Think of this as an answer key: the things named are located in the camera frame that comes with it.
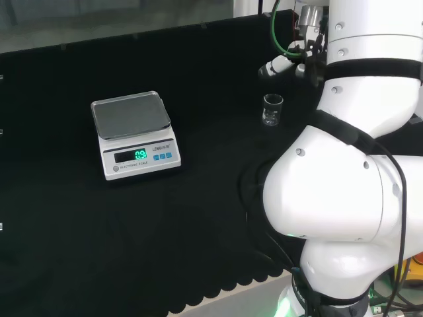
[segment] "black table surface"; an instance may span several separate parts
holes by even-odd
[[[291,13],[277,24],[287,45]],[[319,91],[293,72],[258,82],[276,56],[268,26],[238,18],[0,56],[0,315],[165,316],[281,273],[247,234],[237,184],[292,144]],[[90,103],[149,90],[182,166],[107,182]],[[285,99],[274,129],[260,121],[269,92]],[[423,155],[422,132],[382,142]],[[302,241],[286,246],[297,261]]]

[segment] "scale display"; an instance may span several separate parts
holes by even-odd
[[[116,163],[128,162],[129,160],[143,160],[147,158],[145,149],[130,150],[127,152],[114,153]]]

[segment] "green cable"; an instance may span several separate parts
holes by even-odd
[[[274,41],[275,45],[278,47],[278,49],[281,50],[285,55],[291,56],[291,57],[301,57],[301,53],[291,53],[291,52],[283,49],[283,47],[281,47],[278,40],[276,39],[275,18],[276,18],[276,11],[278,10],[280,0],[276,0],[276,1],[277,1],[277,4],[275,5],[274,10],[272,12],[272,38],[273,38],[273,41]]]

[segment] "scalloped edge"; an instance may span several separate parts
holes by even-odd
[[[290,276],[290,275],[291,275],[290,272],[284,270],[282,272],[282,274],[279,275],[279,276],[277,276],[277,277],[272,277],[272,276],[268,275],[267,276],[267,279],[265,281],[263,281],[263,282],[258,282],[255,279],[253,279],[250,284],[245,285],[245,286],[242,286],[241,284],[237,283],[237,286],[235,286],[235,288],[232,291],[224,291],[223,289],[221,289],[220,290],[220,293],[218,294],[218,296],[216,296],[216,297],[214,297],[212,299],[209,299],[207,297],[203,297],[201,303],[198,304],[198,305],[196,305],[196,306],[190,306],[188,304],[185,304],[185,309],[182,312],[180,312],[178,314],[173,314],[172,312],[168,312],[167,317],[173,317],[173,316],[179,316],[179,317],[181,317],[183,314],[185,314],[186,312],[188,312],[189,310],[192,310],[194,308],[198,308],[198,307],[207,305],[207,304],[209,304],[211,302],[215,302],[215,301],[217,301],[219,299],[224,299],[224,298],[229,297],[229,296],[232,296],[234,294],[237,294],[237,293],[240,293],[240,292],[243,292],[243,291],[247,291],[247,290],[252,289],[254,287],[261,286],[263,284],[266,284],[266,283],[269,283],[269,282],[273,282],[273,281],[276,281],[278,279],[282,279],[282,278],[287,277],[287,276]]]

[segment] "digital scale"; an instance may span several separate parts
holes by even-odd
[[[91,104],[106,180],[180,166],[178,144],[155,91]]]

